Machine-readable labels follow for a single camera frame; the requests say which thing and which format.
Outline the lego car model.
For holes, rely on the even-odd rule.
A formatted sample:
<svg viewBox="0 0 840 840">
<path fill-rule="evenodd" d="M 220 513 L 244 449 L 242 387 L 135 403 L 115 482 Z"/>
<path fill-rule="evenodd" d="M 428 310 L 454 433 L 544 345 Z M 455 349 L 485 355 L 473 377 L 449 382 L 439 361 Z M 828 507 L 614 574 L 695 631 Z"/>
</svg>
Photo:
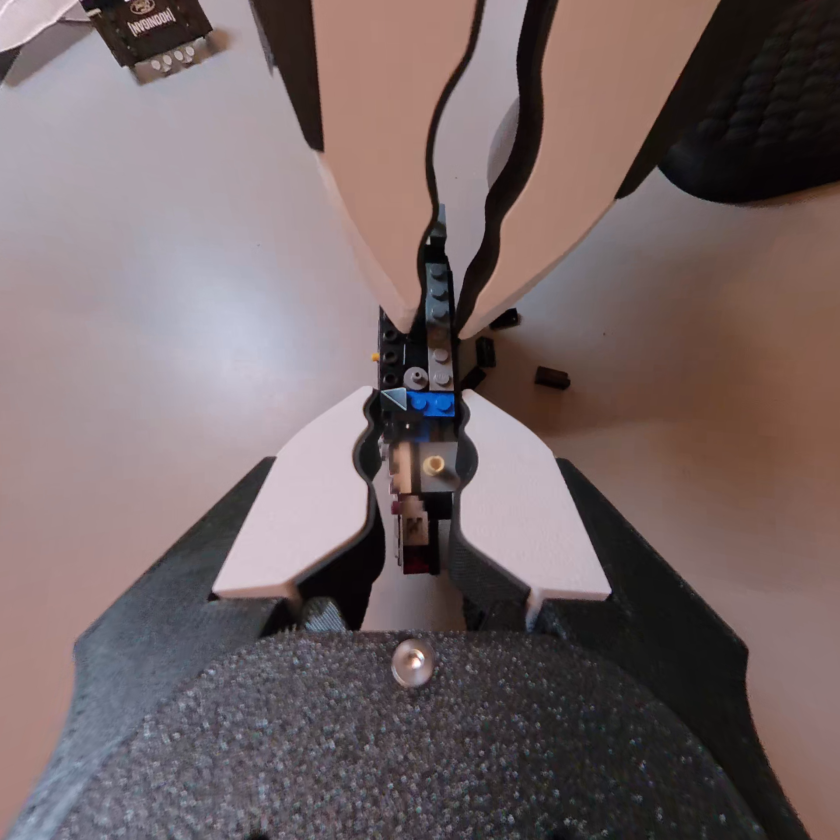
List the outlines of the lego car model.
<svg viewBox="0 0 840 840">
<path fill-rule="evenodd" d="M 406 575 L 440 573 L 439 526 L 451 519 L 459 487 L 455 294 L 446 242 L 445 205 L 441 204 L 421 249 L 422 296 L 412 327 L 402 332 L 383 309 L 379 313 L 381 456 L 389 478 L 395 558 Z M 455 416 L 407 411 L 408 391 L 453 392 Z"/>
</svg>

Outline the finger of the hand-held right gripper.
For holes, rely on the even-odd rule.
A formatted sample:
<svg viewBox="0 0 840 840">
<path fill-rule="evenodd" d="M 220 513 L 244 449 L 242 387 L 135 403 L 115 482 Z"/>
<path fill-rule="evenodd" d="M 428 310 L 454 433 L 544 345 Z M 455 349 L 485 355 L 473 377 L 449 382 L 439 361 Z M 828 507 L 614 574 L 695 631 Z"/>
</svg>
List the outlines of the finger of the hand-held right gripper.
<svg viewBox="0 0 840 840">
<path fill-rule="evenodd" d="M 363 278 L 399 329 L 412 327 L 421 299 L 434 115 L 477 11 L 472 1 L 313 4 L 320 172 Z"/>
<path fill-rule="evenodd" d="M 718 2 L 561 1 L 537 82 L 539 144 L 499 224 L 488 278 L 477 259 L 458 305 L 458 336 L 486 327 L 548 275 L 614 204 Z"/>
</svg>

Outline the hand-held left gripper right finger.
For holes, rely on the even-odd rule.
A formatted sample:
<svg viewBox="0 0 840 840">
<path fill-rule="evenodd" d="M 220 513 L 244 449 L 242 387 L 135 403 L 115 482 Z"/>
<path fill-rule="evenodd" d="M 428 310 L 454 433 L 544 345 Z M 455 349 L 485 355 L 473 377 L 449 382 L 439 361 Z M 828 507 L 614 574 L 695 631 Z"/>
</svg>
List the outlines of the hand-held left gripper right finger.
<svg viewBox="0 0 840 840">
<path fill-rule="evenodd" d="M 525 628 L 545 602 L 606 601 L 612 587 L 550 447 L 477 392 L 462 397 L 452 582 L 486 613 L 514 605 Z"/>
</svg>

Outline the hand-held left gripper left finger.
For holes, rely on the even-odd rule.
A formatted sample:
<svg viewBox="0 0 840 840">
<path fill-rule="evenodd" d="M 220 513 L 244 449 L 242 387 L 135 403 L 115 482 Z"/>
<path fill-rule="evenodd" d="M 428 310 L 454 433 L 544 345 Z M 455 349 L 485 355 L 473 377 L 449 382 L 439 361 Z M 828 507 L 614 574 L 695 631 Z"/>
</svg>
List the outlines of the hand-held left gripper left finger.
<svg viewBox="0 0 840 840">
<path fill-rule="evenodd" d="M 283 445 L 213 583 L 216 598 L 322 596 L 362 627 L 385 560 L 377 396 L 362 386 Z"/>
</svg>

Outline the black stickered lego panel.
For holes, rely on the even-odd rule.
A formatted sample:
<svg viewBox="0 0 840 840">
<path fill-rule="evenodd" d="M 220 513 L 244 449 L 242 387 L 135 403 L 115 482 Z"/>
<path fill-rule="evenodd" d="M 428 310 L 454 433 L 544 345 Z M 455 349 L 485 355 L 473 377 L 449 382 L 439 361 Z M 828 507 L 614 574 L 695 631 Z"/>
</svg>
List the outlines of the black stickered lego panel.
<svg viewBox="0 0 840 840">
<path fill-rule="evenodd" d="M 89 23 L 140 85 L 199 65 L 214 28 L 198 1 L 81 1 Z"/>
</svg>

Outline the white paper bag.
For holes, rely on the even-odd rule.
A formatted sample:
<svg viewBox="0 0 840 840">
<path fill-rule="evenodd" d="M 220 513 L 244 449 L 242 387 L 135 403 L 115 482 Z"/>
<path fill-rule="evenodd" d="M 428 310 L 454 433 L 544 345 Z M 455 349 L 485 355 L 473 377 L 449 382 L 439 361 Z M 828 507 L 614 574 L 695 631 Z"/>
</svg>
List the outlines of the white paper bag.
<svg viewBox="0 0 840 840">
<path fill-rule="evenodd" d="M 77 4 L 78 1 L 2 1 L 1 52 L 25 45 Z"/>
</svg>

